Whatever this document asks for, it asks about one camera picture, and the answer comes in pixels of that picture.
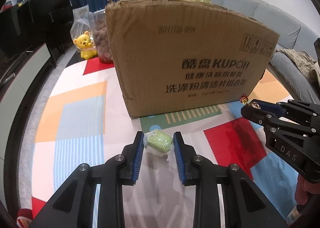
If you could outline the person right hand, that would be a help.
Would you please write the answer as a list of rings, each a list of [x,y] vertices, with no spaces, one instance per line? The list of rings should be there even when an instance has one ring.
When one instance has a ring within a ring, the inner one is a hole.
[[[319,184],[312,184],[299,174],[295,191],[295,200],[298,205],[305,205],[308,202],[308,193],[318,194]]]

